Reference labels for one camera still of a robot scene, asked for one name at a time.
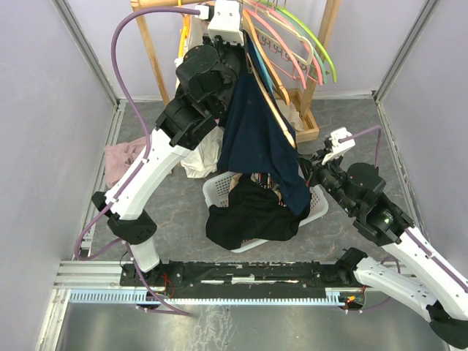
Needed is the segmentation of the navy blue t shirt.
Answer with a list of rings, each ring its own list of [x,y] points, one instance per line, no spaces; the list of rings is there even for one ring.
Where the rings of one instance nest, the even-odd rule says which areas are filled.
[[[235,173],[268,173],[295,215],[309,206],[297,150],[290,145],[252,73],[240,75],[231,96],[217,166]]]

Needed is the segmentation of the black t shirt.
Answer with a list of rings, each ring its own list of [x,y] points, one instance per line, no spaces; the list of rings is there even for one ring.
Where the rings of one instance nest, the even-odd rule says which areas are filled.
[[[271,190],[275,182],[268,173],[235,175],[234,180],[237,184],[229,192],[228,206],[209,207],[208,239],[234,250],[252,239],[288,241],[296,236],[300,222],[310,213],[310,203],[294,214]]]

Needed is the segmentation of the white printed t shirt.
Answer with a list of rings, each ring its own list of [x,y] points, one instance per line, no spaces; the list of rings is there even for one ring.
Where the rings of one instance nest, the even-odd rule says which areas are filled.
[[[184,40],[183,54],[189,49],[202,45],[203,35],[207,32],[208,24],[194,16],[190,17],[188,37]],[[211,130],[189,155],[181,161],[188,178],[205,178],[217,171],[217,163],[221,154],[224,130],[215,127]]]

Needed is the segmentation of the turquoise plastic hanger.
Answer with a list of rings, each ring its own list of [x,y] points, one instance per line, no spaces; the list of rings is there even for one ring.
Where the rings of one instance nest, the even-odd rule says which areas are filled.
[[[266,86],[268,87],[268,90],[272,94],[273,93],[273,81],[272,81],[272,78],[270,76],[270,73],[268,72],[267,66],[266,66],[262,56],[260,55],[260,52],[257,49],[257,46],[253,42],[251,42],[251,44],[252,44],[253,50],[255,52],[255,55],[257,57],[258,66],[260,67],[260,71],[262,72],[262,77],[263,77],[264,83],[266,84]]]

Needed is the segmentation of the peach orange plastic hanger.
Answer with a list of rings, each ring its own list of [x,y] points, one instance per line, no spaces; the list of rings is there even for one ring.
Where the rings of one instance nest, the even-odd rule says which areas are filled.
[[[263,48],[262,48],[262,45],[260,44],[260,41],[257,37],[257,32],[256,32],[256,29],[254,27],[254,24],[252,22],[252,19],[249,15],[249,13],[247,12],[246,9],[243,10],[243,17],[244,17],[244,26],[247,28],[247,30],[249,31],[250,33],[250,36],[252,38],[252,41],[258,51],[258,53],[260,54],[262,60],[263,60],[263,63],[266,67],[266,69],[268,70],[268,73],[272,79],[272,83],[275,85],[275,87],[277,89],[280,89],[283,87],[282,85],[282,82],[281,80],[279,79],[279,76],[277,75],[275,69],[273,68],[273,65],[271,64],[270,60],[268,59],[266,53],[264,52]]]

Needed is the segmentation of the beige tan t shirt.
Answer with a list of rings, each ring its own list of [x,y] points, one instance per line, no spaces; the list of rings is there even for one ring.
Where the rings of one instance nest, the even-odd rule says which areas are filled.
[[[282,194],[281,194],[280,187],[278,184],[272,183],[271,190],[276,194],[279,200],[282,200]]]

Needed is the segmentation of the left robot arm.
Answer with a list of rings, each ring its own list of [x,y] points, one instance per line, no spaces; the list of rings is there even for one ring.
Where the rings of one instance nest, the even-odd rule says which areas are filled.
[[[175,69],[179,85],[156,119],[150,145],[117,184],[91,198],[112,233],[129,244],[144,284],[156,284],[162,276],[152,239],[157,225],[144,207],[165,176],[226,117],[235,85],[246,71],[244,45],[204,36]]]

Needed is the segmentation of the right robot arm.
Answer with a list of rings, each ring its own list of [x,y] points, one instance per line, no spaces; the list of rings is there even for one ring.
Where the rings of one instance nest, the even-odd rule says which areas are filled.
[[[409,279],[357,249],[348,249],[336,266],[336,279],[345,286],[359,282],[378,289],[418,313],[445,343],[467,348],[467,277],[387,197],[378,167],[357,162],[343,170],[342,158],[327,160],[324,151],[300,155],[297,160],[309,186],[321,186],[365,239],[416,276]]]

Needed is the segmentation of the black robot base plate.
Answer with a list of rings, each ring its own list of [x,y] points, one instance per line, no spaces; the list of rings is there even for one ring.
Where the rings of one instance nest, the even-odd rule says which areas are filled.
[[[354,276],[358,263],[368,255],[350,248],[335,263],[161,263],[139,276],[133,264],[123,265],[120,285],[142,287],[147,283],[170,298],[233,299],[324,298],[327,288],[360,288]]]

